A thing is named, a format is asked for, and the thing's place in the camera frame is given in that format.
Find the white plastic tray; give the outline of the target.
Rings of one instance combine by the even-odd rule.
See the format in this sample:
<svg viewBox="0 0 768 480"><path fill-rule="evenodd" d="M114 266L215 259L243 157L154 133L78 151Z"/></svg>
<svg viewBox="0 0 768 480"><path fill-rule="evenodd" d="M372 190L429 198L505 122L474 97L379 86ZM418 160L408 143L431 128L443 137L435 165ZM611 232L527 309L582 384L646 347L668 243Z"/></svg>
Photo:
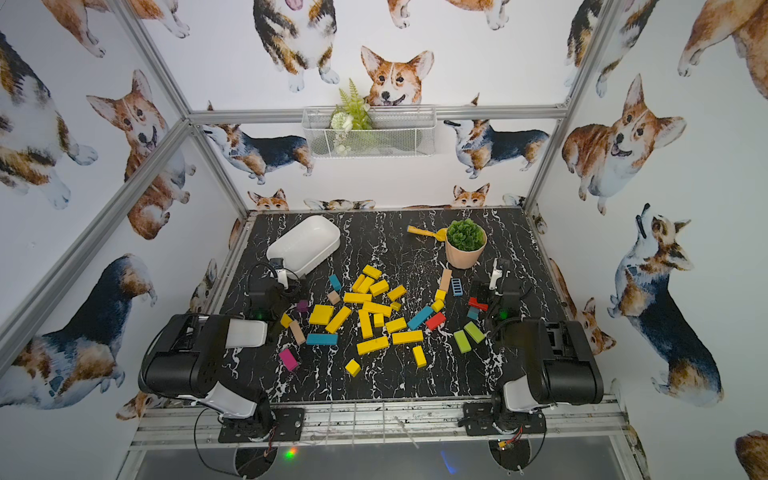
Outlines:
<svg viewBox="0 0 768 480"><path fill-rule="evenodd" d="M331 256L341 244L341 231L327 218L310 216L273 242L266 258L305 277Z"/></svg>

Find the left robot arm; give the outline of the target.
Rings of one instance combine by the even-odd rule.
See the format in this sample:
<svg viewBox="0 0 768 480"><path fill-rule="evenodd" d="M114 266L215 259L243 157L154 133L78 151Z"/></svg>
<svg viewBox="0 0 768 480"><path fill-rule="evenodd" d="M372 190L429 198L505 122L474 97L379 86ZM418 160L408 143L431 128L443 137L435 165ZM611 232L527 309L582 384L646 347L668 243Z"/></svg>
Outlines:
<svg viewBox="0 0 768 480"><path fill-rule="evenodd" d="M260 348L269 330L298 298L302 277L280 259L257 264L262 277L247 277L248 316L183 313L171 317L150 343L139 371L141 391L202 404L223 420L274 424L266 393L242 383L223 368L227 351Z"/></svg>

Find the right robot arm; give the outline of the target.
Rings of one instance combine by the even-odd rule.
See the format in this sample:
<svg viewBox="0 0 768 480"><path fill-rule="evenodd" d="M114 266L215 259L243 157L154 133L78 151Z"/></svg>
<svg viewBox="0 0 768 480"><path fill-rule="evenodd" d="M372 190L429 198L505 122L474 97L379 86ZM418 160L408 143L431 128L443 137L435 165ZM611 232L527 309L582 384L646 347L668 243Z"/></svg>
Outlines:
<svg viewBox="0 0 768 480"><path fill-rule="evenodd" d="M582 327L575 321L525 319L521 307L527 294L510 260L495 258L489 280L473 285L486 314L484 337L512 350L521 362L522 375L502 382L492 395L497 414L602 401L603 379Z"/></svg>

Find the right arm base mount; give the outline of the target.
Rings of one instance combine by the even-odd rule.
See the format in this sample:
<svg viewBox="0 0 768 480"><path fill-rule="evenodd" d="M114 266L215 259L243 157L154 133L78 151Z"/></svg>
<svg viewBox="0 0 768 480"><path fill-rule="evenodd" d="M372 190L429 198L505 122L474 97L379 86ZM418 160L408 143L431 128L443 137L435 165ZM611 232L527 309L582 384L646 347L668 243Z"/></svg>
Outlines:
<svg viewBox="0 0 768 480"><path fill-rule="evenodd" d="M464 403L457 425L468 436L514 436L547 431L546 418L541 412L512 412L491 402Z"/></svg>

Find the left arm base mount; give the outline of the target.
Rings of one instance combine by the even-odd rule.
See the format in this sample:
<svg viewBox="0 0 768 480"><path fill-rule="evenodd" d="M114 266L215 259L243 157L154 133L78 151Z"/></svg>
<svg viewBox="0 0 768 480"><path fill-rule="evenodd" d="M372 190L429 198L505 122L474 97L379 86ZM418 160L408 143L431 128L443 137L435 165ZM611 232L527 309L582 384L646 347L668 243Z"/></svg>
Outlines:
<svg viewBox="0 0 768 480"><path fill-rule="evenodd" d="M247 419L222 420L218 442L294 442L301 437L306 410L278 408L269 413L255 412Z"/></svg>

